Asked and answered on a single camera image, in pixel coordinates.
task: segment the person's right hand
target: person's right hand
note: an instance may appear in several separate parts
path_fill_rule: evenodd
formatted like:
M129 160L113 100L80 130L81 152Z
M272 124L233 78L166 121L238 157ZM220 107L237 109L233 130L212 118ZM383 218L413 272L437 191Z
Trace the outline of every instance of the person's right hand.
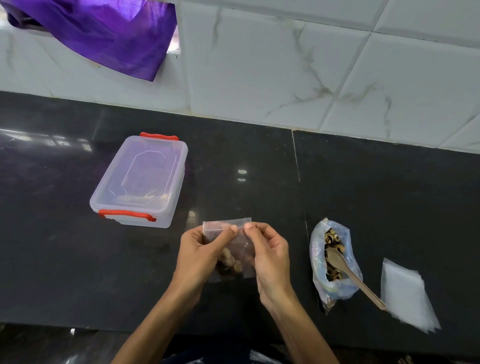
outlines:
M290 283L288 243L263 222L247 222L243 227L255 246L255 271L260 301L273 313L279 304L296 297Z

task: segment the plastic container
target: plastic container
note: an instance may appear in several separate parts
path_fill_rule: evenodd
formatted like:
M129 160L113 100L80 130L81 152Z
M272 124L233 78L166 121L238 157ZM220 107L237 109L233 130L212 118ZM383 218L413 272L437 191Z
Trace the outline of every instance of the plastic container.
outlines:
M176 136L140 135L125 139L90 198L90 207L120 224L168 228L188 148Z

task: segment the tiled wall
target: tiled wall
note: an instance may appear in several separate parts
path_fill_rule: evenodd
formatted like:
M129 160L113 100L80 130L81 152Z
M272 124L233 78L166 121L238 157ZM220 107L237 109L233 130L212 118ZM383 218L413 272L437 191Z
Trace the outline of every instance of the tiled wall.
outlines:
M0 26L0 88L480 152L480 1L177 2L155 82Z

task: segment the spoon handle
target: spoon handle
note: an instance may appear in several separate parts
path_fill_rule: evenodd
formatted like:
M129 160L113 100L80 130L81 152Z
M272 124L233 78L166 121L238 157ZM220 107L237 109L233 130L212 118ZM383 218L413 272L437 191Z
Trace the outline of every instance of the spoon handle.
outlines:
M350 277L350 279L363 291L364 294L367 295L368 298L371 299L371 301L377 305L378 308L380 308L381 310L386 310L387 309L387 306L386 304L380 299L377 297L377 295L375 293L373 293L370 288L368 288L365 283L363 283L360 278L357 277L357 275L355 273L353 273L352 271L350 272L345 272L348 274L348 276Z

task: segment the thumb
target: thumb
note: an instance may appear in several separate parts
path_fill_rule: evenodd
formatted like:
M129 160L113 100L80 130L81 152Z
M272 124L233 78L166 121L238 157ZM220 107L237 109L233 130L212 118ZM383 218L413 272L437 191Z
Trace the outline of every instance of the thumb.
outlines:
M245 230L245 234L252 240L253 245L255 246L255 254L263 254L269 249L267 240L262 235L262 232L257 229L252 223L247 222L243 229Z
M216 237L211 243L207 246L209 249L218 255L225 246L237 236L239 228L236 225L231 225L230 227L224 229L220 235Z

